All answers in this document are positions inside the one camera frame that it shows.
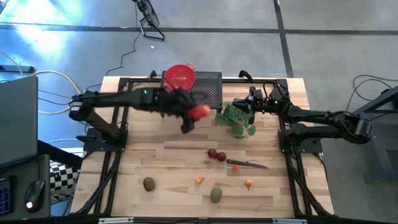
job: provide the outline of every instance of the knife blade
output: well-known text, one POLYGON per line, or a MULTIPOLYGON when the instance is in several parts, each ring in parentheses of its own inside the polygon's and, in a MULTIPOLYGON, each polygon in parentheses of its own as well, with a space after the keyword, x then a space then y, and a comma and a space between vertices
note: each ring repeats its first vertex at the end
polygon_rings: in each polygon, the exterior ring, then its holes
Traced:
POLYGON ((269 169, 268 167, 260 165, 260 164, 254 164, 251 162, 241 162, 241 161, 236 161, 236 160, 232 160, 232 159, 227 159, 226 163, 241 165, 241 166, 251 166, 251 167, 257 167, 257 168, 269 169))

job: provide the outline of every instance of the wooden table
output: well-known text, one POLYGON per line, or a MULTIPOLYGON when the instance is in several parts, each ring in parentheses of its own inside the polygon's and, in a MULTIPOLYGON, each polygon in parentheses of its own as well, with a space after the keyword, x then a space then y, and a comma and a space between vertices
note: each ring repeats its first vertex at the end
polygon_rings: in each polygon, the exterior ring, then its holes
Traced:
MULTIPOLYGON (((117 91, 119 78, 104 77, 101 91, 117 91)), ((303 79, 288 78, 287 81, 292 103, 309 109, 303 79)), ((262 89, 261 84, 224 84, 223 101, 246 97, 251 85, 262 89)), ((266 88, 270 93, 272 85, 266 88)), ((113 108, 98 108, 96 112, 111 121, 113 108)), ((157 113, 130 108, 129 137, 119 166, 112 216, 293 217, 285 157, 279 151, 277 140, 277 116, 257 113, 256 134, 236 140, 227 126, 214 121, 215 114, 216 111, 212 111, 208 118, 195 123, 192 132, 182 134, 181 119, 161 118, 157 113), (262 164, 270 169, 241 167, 235 173, 232 165, 210 159, 206 154, 209 148, 225 152, 230 159, 262 164), (201 185, 195 184, 198 176, 205 177, 201 185), (145 177, 155 180, 153 192, 144 190, 145 177), (250 190, 244 185, 246 179, 254 182, 250 190), (214 186, 223 190, 219 203, 210 202, 214 186)), ((81 208, 97 187, 103 157, 103 152, 96 152, 83 161, 72 211, 81 208)), ((302 157, 309 189, 325 209, 333 213, 322 164, 312 154, 302 154, 302 157)), ((297 193, 304 211, 301 190, 297 193)), ((108 189, 105 189, 102 210, 107 196, 108 189)))

